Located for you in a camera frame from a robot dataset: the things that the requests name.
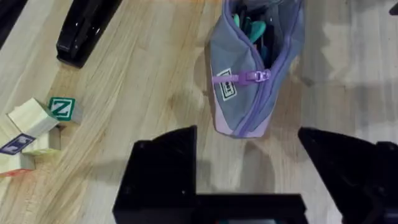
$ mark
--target stapler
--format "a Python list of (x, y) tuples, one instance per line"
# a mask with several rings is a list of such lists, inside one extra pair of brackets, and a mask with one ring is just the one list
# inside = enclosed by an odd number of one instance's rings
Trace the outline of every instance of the stapler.
[(121, 0), (74, 0), (57, 42), (57, 58), (81, 68)]

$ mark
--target wooden table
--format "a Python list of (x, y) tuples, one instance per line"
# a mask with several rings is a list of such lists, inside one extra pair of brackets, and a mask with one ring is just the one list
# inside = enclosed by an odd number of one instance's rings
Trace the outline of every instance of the wooden table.
[(29, 0), (0, 50), (0, 110), (30, 97), (71, 96), (84, 118), (62, 131), (60, 154), (37, 157), (30, 174), (0, 179), (0, 223), (114, 223), (134, 142), (191, 124), (199, 192), (298, 192), (310, 223), (339, 223), (297, 130), (398, 141), (394, 3), (308, 0), (305, 50), (266, 136), (236, 140), (213, 129), (207, 101), (203, 48), (219, 1), (124, 0), (78, 70), (55, 58), (71, 0)]

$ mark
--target toy block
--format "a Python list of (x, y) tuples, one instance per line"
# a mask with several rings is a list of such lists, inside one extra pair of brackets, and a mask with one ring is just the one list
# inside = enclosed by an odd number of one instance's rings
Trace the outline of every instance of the toy block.
[(39, 156), (58, 152), (61, 149), (59, 128), (53, 128), (51, 131), (42, 134), (32, 144), (28, 145), (23, 151), (23, 154), (32, 156)]
[(0, 154), (0, 177), (12, 177), (35, 169), (31, 156), (18, 153), (14, 156)]
[(49, 109), (59, 121), (80, 124), (83, 118), (83, 111), (74, 98), (51, 97)]
[(52, 113), (34, 98), (15, 108), (8, 117), (22, 133), (34, 138), (50, 131), (59, 123)]
[(17, 154), (34, 140), (22, 133), (7, 115), (0, 116), (0, 153)]

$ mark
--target zipper pull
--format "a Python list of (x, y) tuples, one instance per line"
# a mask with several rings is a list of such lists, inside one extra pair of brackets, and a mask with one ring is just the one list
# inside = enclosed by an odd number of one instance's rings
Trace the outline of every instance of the zipper pull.
[(243, 72), (239, 75), (225, 75), (212, 77), (213, 84), (224, 82), (237, 82), (240, 85), (248, 85), (252, 83), (264, 82), (271, 76), (271, 71), (265, 69), (264, 71)]

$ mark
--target pencil case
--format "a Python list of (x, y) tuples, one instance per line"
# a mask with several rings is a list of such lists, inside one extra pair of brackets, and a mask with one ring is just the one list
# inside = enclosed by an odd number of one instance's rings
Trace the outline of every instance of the pencil case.
[(272, 65), (264, 62), (232, 14), (241, 4), (223, 0), (222, 13), (211, 33), (210, 62), (214, 124), (218, 132), (237, 138), (264, 135), (279, 88), (304, 44), (302, 0), (243, 1), (248, 9), (266, 6), (266, 22), (274, 26)]

